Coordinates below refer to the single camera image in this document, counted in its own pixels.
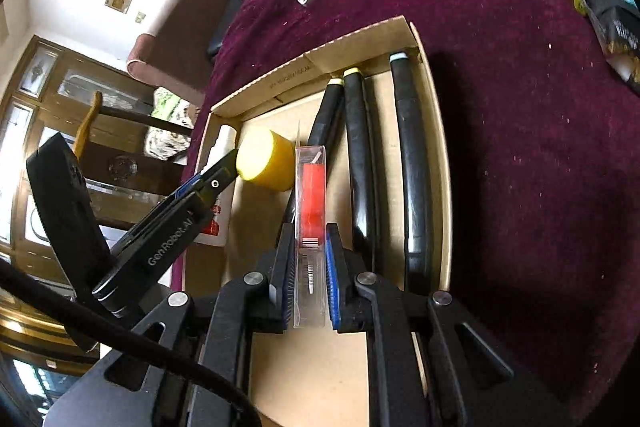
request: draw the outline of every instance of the cardboard box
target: cardboard box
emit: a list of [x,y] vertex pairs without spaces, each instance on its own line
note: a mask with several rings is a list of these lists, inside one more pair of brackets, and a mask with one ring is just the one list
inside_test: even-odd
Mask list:
[[[372,140],[379,190],[385,277],[399,286],[404,275],[404,215],[398,122],[389,55],[404,50],[411,58],[422,101],[433,193],[434,256],[432,289],[448,289],[451,266],[451,194],[444,130],[431,71],[420,37],[404,17],[396,17],[328,42],[290,60],[215,105],[202,140],[199,170],[222,124],[239,131],[264,126],[295,140],[300,126],[304,142],[311,130],[324,88],[332,76],[357,66],[367,77]],[[224,273],[203,273],[188,255],[185,288],[215,291],[220,280],[254,269],[280,227],[288,193],[236,182],[228,243],[207,255],[225,260]],[[351,248],[351,201],[346,132],[329,173],[327,222],[335,221],[342,242]],[[261,412],[284,427],[368,426],[366,340],[363,333],[338,335],[325,330],[290,330],[284,335],[255,335],[252,400]]]

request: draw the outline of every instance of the metal screw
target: metal screw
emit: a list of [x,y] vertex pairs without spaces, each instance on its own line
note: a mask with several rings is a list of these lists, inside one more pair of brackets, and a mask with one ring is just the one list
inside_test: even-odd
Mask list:
[[440,306],[449,306],[453,297],[449,292],[437,291],[433,293],[433,302],[439,304]]
[[362,272],[362,273],[358,273],[356,280],[360,284],[364,284],[365,286],[371,286],[375,281],[378,280],[378,276],[373,272]]
[[167,299],[167,302],[169,302],[169,306],[173,308],[184,306],[188,301],[189,296],[185,292],[172,293]]
[[244,282],[246,282],[250,286],[260,284],[262,281],[264,281],[264,275],[262,275],[260,272],[249,272],[244,276]]

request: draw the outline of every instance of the yellow cylinder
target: yellow cylinder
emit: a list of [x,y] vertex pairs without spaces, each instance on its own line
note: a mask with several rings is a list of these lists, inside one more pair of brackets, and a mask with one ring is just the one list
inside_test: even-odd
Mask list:
[[283,192],[293,187],[295,162],[289,140],[265,127],[256,127],[242,139],[236,168],[244,181]]

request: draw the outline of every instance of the purple velvet fabric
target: purple velvet fabric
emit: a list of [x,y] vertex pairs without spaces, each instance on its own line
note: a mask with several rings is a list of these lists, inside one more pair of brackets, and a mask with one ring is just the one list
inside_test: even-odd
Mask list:
[[213,103],[400,14],[420,32],[444,118],[452,293],[580,419],[640,330],[640,106],[572,0],[245,0],[190,168]]

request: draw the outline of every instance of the white bottle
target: white bottle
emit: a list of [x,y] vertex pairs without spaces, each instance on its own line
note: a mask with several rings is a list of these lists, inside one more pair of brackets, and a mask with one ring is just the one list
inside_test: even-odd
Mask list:
[[[236,130],[228,125],[220,127],[216,144],[209,151],[209,159],[200,175],[218,163],[224,156],[236,148]],[[234,199],[234,181],[216,199],[213,206],[214,216],[211,222],[196,237],[196,243],[211,245],[213,247],[224,247],[229,231],[229,219],[231,218],[231,203]]]

